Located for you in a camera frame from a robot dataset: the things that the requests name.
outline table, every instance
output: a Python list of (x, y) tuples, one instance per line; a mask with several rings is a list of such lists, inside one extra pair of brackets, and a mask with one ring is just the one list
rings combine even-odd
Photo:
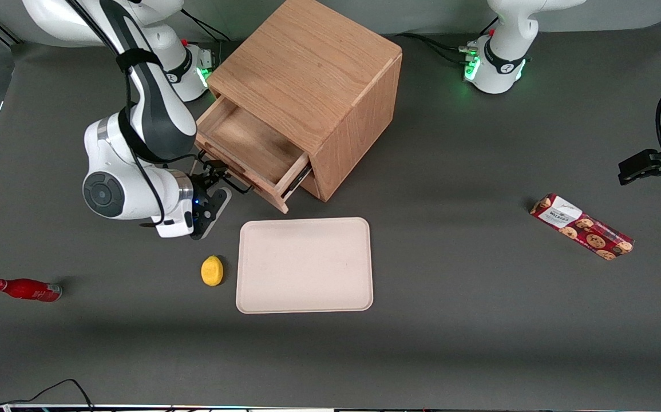
[[(112, 404), (661, 410), (661, 177), (616, 177), (656, 147), (661, 25), (540, 34), (503, 96), (395, 41), (392, 125), (331, 201), (298, 192), (286, 216), (369, 221), (374, 305), (266, 316), (234, 304), (239, 229), (285, 216), (234, 196), (195, 242), (95, 215), (82, 133), (124, 104), (123, 78), (105, 49), (15, 47), (0, 277), (66, 293), (0, 294), (0, 401), (76, 378)], [(635, 238), (634, 251), (606, 262), (529, 216), (550, 191)], [(200, 281), (209, 255), (227, 266), (218, 288)], [(80, 401), (66, 387), (42, 397)]]

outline wooden drawer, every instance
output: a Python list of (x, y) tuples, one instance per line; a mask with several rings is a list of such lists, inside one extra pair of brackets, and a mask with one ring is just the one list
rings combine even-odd
[(226, 163), (234, 177), (253, 185), (275, 208), (288, 212), (286, 200), (310, 174), (307, 153), (224, 96), (196, 123), (196, 146)]

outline robotic arm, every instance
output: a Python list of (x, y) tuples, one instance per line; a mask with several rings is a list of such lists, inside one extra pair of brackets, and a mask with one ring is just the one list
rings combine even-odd
[[(177, 88), (168, 82), (162, 60), (153, 54), (134, 17), (132, 3), (65, 2), (90, 29), (74, 33), (90, 32), (113, 50), (139, 94), (137, 104), (128, 102), (120, 112), (91, 124), (84, 133), (89, 156), (89, 173), (84, 180), (87, 205), (110, 219), (152, 218), (149, 226), (156, 227), (161, 237), (205, 237), (231, 198), (224, 188), (213, 195), (208, 193), (210, 186), (225, 176), (225, 169), (212, 168), (207, 176), (187, 176), (153, 164), (168, 163), (191, 151), (196, 125), (176, 94)], [(143, 0), (140, 4), (163, 10), (165, 3)]]
[(488, 6), (498, 14), (500, 25), (495, 35), (482, 35), (468, 42), (472, 47), (469, 67), (463, 79), (490, 94), (508, 91), (521, 78), (524, 59), (536, 34), (539, 21), (532, 14), (540, 11), (565, 10), (586, 0), (488, 0)]

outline red snack package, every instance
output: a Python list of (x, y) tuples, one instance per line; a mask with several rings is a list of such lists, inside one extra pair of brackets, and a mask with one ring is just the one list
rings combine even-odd
[(604, 260), (613, 260), (633, 250), (633, 239), (583, 213), (554, 193), (535, 204), (531, 214)]

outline lemon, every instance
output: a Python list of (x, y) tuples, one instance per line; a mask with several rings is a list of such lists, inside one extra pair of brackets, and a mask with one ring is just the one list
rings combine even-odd
[(200, 278), (209, 286), (218, 286), (223, 280), (223, 264), (218, 256), (209, 256), (200, 266)]

